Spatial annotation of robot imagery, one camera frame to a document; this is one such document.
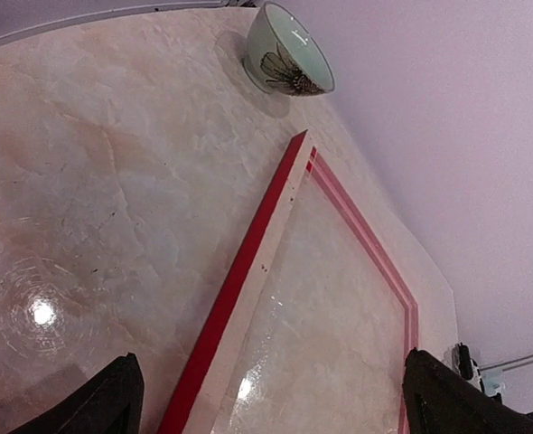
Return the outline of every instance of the ceramic bowl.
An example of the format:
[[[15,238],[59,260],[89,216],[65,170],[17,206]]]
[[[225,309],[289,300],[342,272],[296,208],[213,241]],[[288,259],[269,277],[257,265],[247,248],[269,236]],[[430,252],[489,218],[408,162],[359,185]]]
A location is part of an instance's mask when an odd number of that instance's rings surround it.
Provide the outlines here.
[[[284,7],[266,2],[247,37],[242,60],[249,78],[264,92],[321,95],[334,90],[331,67],[313,37]]]

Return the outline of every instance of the marble table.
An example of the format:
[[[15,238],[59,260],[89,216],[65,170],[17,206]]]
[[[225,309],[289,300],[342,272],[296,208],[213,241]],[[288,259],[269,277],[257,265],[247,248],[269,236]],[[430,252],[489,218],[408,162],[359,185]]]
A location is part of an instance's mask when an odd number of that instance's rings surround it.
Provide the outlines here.
[[[0,47],[0,434],[127,352],[154,433],[276,163],[306,128],[429,300],[425,346],[456,338],[449,288],[327,98],[248,80],[238,59],[255,13],[135,15]]]

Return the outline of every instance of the bowl rim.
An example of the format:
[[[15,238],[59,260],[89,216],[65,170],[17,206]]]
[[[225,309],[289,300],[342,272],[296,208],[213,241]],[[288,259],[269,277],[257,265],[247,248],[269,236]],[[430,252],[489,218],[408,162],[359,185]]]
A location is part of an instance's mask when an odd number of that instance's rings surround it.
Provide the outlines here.
[[[286,9],[285,7],[279,5],[278,3],[275,3],[275,2],[271,2],[271,1],[266,1],[263,3],[261,9],[264,11],[265,13],[265,18],[266,18],[266,22],[268,23],[268,27],[270,28],[271,32],[273,33],[273,35],[275,36],[276,40],[286,48],[285,44],[283,43],[283,41],[281,41],[281,38],[278,37],[278,34],[276,33],[276,30],[275,30],[275,27],[273,27],[273,25],[271,24],[270,22],[270,18],[268,17],[268,14],[267,14],[267,7],[268,6],[276,6],[278,7],[279,9],[282,9],[283,11],[285,11],[285,13],[287,13],[289,16],[293,17],[293,19],[295,21],[298,22],[298,24],[304,28],[304,30],[309,34],[309,36],[311,37],[311,42],[314,44],[314,46],[316,47],[317,51],[321,54],[321,57],[323,58],[324,60],[324,64],[326,65],[327,67],[327,71],[329,71],[329,75],[331,75],[331,87],[329,89],[325,89],[321,83],[317,80],[314,80],[313,77],[311,77],[304,69],[303,67],[301,67],[301,71],[303,72],[304,75],[306,75],[309,80],[311,80],[313,83],[316,83],[321,89],[323,89],[326,93],[330,93],[330,92],[333,92],[335,90],[335,76],[334,74],[332,73],[332,69],[331,69],[331,65],[329,64],[329,61],[327,61],[327,57],[324,55],[324,52],[323,50],[321,50],[321,47],[319,47],[319,44],[317,43],[317,41],[313,38],[313,36],[311,35],[311,33],[307,30],[307,28],[296,18],[296,16],[294,16],[293,14],[291,14],[288,9]]]

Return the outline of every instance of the bright spot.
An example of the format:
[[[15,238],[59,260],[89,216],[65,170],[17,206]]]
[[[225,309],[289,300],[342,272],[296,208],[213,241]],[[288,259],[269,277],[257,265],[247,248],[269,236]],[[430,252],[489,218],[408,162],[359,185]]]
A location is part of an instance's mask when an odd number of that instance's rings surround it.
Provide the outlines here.
[[[48,300],[42,298],[35,299],[30,306],[30,311],[33,315],[33,321],[38,326],[51,326],[56,320],[56,313]]]
[[[245,400],[248,397],[248,394],[252,391],[252,382],[245,378],[240,383],[240,387],[238,388],[238,400]]]

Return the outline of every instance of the red frame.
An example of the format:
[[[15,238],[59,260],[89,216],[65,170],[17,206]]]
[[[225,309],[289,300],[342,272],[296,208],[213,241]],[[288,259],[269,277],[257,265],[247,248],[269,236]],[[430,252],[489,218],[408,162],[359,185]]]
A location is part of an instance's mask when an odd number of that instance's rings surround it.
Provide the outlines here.
[[[293,137],[286,149],[271,184],[266,190],[263,201],[248,228],[237,256],[234,259],[220,293],[212,307],[209,317],[184,367],[182,376],[174,389],[173,396],[164,414],[158,434],[181,434],[190,416],[192,406],[201,390],[202,383],[210,368],[224,333],[230,315],[237,302],[250,266],[257,254],[258,246],[263,240],[265,229],[276,208],[286,179],[295,163],[303,144],[306,131]],[[397,271],[379,239],[365,220],[332,169],[321,157],[315,147],[311,151],[310,161],[306,167],[314,181],[327,195],[335,209],[341,214],[361,246],[373,260],[383,278],[401,303],[405,311],[404,356],[418,346],[419,313],[418,306],[405,281]],[[399,434],[408,432],[405,403],[401,392],[401,410],[399,413]]]

